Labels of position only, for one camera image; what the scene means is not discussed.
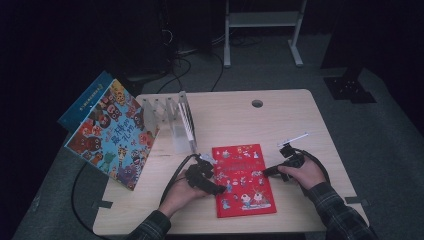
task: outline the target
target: person's left hand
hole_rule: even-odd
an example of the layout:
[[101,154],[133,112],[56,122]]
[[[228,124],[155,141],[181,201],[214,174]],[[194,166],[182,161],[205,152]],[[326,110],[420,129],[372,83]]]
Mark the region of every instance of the person's left hand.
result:
[[186,170],[183,170],[177,176],[174,185],[172,185],[169,189],[165,200],[158,208],[158,210],[165,214],[168,218],[171,218],[175,212],[182,209],[194,199],[209,195],[203,190],[190,187],[185,178],[185,172]]

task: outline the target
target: wooden table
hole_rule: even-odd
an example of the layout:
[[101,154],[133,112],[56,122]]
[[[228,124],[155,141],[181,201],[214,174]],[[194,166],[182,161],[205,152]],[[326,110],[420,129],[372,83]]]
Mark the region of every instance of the wooden table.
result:
[[[163,95],[137,97],[154,99]],[[284,158],[277,143],[309,133],[293,142],[293,147],[315,155],[330,175],[332,186],[344,197],[356,193],[347,176],[331,136],[308,90],[188,93],[196,128],[198,153],[211,154],[217,146],[259,143],[267,167]],[[254,107],[252,101],[263,103]],[[100,208],[93,230],[99,235],[127,234],[152,210],[157,209],[163,189],[182,160],[190,153],[175,154],[171,131],[164,124],[148,157],[136,189],[128,191],[109,180],[103,200],[113,202]],[[272,178],[271,187],[277,213],[218,219],[213,196],[192,202],[172,219],[172,234],[265,233],[323,231],[313,204],[299,186]],[[366,221],[360,204],[350,204]]]

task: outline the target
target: person's right hand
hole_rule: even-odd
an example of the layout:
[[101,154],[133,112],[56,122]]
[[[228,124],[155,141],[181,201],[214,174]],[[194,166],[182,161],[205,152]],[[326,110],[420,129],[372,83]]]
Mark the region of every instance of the person's right hand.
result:
[[278,166],[278,171],[291,175],[306,190],[311,189],[315,185],[325,182],[324,174],[316,163],[304,156],[305,163],[300,168],[287,166]]

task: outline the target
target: children's book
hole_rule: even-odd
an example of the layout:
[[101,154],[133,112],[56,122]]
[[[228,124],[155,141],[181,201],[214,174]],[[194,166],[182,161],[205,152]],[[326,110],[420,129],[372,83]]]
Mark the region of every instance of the children's book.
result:
[[218,218],[277,212],[259,144],[212,148],[215,183],[227,190],[216,196]]
[[148,109],[103,72],[58,120],[73,133],[65,147],[134,190],[159,131]]

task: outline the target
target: shirt sleeve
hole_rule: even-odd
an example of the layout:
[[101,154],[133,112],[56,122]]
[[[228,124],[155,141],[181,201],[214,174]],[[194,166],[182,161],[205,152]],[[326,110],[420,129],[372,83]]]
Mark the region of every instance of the shirt sleeve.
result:
[[162,212],[153,211],[136,229],[134,229],[126,240],[153,240],[163,239],[171,228],[171,222]]
[[326,240],[378,239],[362,216],[344,204],[343,199],[328,183],[320,183],[308,192],[309,199],[327,227]]

